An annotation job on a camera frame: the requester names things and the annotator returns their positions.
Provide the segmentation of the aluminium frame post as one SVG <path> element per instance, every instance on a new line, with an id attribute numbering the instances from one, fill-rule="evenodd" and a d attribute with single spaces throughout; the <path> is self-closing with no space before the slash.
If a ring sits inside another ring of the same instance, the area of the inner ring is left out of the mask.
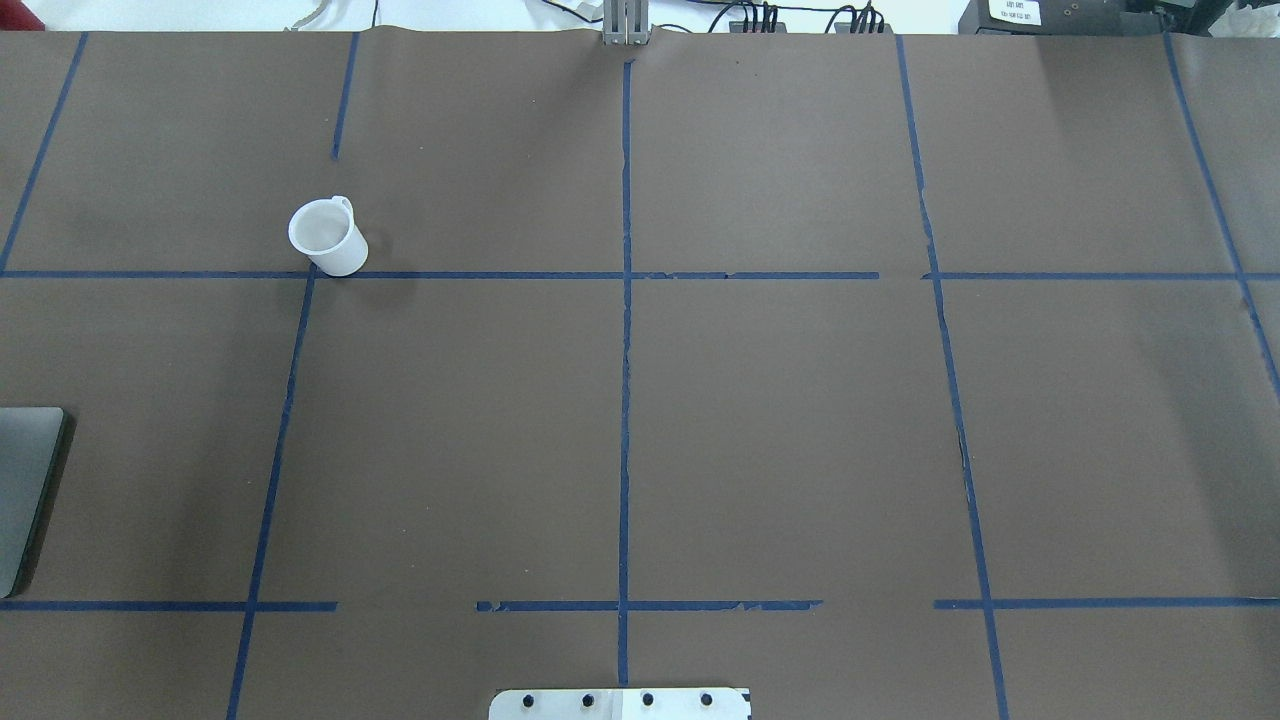
<path id="1" fill-rule="evenodd" d="M 602 40 L 605 46 L 646 45 L 652 37 L 648 0 L 602 1 Z"/>

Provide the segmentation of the brown paper table cover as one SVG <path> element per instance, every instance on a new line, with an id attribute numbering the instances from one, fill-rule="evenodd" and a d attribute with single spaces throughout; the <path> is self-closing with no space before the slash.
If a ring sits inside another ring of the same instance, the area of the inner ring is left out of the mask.
<path id="1" fill-rule="evenodd" d="M 5 719 L 1275 719 L 1277 42 L 5 33 L 3 402 Z"/>

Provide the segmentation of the black box device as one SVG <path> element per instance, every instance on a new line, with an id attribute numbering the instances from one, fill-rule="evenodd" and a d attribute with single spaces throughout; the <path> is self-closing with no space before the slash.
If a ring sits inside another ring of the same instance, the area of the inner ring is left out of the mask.
<path id="1" fill-rule="evenodd" d="M 1126 1 L 969 1 L 957 19 L 961 36 L 1138 37 L 1164 31 L 1158 15 L 1133 12 Z"/>

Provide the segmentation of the white plastic cup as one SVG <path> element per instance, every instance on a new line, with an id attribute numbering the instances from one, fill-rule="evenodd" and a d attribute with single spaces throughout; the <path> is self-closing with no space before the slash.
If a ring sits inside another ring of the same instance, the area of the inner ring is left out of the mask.
<path id="1" fill-rule="evenodd" d="M 369 242 L 346 196 L 315 199 L 297 208 L 287 236 L 296 251 L 330 277 L 353 275 L 369 259 Z"/>

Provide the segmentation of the black usb hub left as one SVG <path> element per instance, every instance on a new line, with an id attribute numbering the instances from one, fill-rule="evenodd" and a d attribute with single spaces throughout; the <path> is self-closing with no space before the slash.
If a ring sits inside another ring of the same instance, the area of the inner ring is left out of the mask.
<path id="1" fill-rule="evenodd" d="M 783 32 L 780 22 L 780 8 L 771 3 L 739 3 L 735 8 L 742 10 L 740 20 L 728 20 L 727 28 L 735 35 L 774 35 Z"/>

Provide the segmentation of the black usb hub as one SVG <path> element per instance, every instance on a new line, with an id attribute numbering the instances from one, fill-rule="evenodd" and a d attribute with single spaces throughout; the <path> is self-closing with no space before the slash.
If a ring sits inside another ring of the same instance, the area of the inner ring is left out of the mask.
<path id="1" fill-rule="evenodd" d="M 742 10 L 740 20 L 728 20 L 727 28 L 735 35 L 774 35 L 783 32 L 780 22 L 780 8 L 771 3 L 739 3 L 735 8 Z"/>
<path id="2" fill-rule="evenodd" d="M 824 28 L 826 33 L 837 35 L 884 35 L 890 31 L 890 24 L 873 1 L 841 6 L 831 14 Z"/>

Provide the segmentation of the silver closed laptop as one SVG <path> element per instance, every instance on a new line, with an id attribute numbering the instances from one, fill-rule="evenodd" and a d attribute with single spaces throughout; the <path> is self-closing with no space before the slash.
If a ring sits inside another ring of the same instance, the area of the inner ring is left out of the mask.
<path id="1" fill-rule="evenodd" d="M 1 597 L 18 594 L 35 562 L 68 414 L 61 407 L 1 410 Z"/>

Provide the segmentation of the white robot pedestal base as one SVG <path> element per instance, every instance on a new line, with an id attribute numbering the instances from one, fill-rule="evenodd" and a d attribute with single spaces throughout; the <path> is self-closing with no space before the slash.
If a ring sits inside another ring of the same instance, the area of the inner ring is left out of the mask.
<path id="1" fill-rule="evenodd" d="M 751 719 L 750 692 L 731 687 L 509 689 L 489 719 Z"/>

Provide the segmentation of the black usb hub right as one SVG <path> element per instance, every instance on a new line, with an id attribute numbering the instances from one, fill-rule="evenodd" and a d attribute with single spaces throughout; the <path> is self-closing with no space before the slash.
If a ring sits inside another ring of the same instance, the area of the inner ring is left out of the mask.
<path id="1" fill-rule="evenodd" d="M 890 24 L 873 1 L 841 6 L 831 14 L 824 28 L 826 33 L 837 35 L 884 35 L 890 31 Z"/>

